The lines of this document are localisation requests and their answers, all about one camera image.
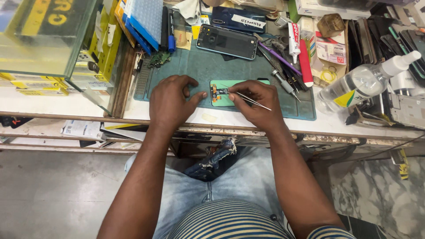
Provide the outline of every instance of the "blue marker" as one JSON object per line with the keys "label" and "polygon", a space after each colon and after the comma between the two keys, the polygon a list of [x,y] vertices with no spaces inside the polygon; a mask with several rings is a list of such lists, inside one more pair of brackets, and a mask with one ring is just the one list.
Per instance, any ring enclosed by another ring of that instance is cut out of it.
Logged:
{"label": "blue marker", "polygon": [[174,11],[168,10],[168,51],[173,53],[176,51],[176,40],[174,39]]}

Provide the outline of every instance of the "red tube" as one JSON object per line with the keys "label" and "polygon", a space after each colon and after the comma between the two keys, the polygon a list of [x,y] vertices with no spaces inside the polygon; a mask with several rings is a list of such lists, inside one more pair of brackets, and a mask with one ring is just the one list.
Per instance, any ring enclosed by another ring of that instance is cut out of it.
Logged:
{"label": "red tube", "polygon": [[307,87],[312,87],[313,86],[312,70],[310,68],[309,54],[307,51],[306,42],[303,39],[300,40],[300,50],[301,50],[301,53],[299,55],[299,58],[300,58],[301,72],[303,73],[303,82]]}

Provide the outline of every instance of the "person's right hand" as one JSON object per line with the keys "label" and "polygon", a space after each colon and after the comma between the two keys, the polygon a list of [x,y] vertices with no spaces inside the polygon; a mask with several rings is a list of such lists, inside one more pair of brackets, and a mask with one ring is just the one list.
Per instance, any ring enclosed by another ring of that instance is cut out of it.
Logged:
{"label": "person's right hand", "polygon": [[[266,134],[284,126],[278,91],[275,86],[266,85],[257,80],[247,80],[230,87],[229,92],[231,93],[229,99],[233,101],[236,108],[248,121]],[[271,111],[255,104],[249,106],[236,92],[270,108]]]}

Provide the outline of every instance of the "striped shirt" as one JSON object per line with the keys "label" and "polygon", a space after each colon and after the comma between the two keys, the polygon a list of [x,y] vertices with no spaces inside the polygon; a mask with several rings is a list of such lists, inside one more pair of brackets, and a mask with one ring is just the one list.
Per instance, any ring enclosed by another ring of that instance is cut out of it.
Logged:
{"label": "striped shirt", "polygon": [[[171,230],[167,239],[293,239],[277,221],[270,219],[258,206],[239,199],[207,202],[193,208]],[[307,239],[355,239],[347,231],[320,227]]]}

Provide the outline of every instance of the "tweezers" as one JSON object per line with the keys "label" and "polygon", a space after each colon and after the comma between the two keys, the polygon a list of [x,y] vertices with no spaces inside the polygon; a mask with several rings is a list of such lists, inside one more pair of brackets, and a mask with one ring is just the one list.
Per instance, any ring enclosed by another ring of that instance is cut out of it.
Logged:
{"label": "tweezers", "polygon": [[[226,91],[226,93],[227,93],[227,94],[229,94],[229,92],[228,92],[229,87],[228,87],[228,86],[226,86],[226,85],[223,85],[223,86],[227,87],[227,89],[225,89],[225,91]],[[255,100],[253,100],[253,99],[251,99],[251,98],[249,98],[249,97],[247,97],[247,96],[245,96],[245,95],[243,95],[243,94],[241,94],[241,93],[239,93],[239,92],[236,92],[236,93],[237,93],[237,94],[239,94],[240,96],[242,96],[242,99],[243,99],[243,100],[248,101],[248,102],[251,102],[252,104],[255,104],[255,105],[261,106],[261,107],[266,108],[266,109],[268,109],[268,110],[270,110],[270,111],[271,111],[271,109],[269,109],[269,108],[267,108],[266,106],[264,106],[264,105],[262,105],[262,104],[260,104],[260,103],[256,102]]]}

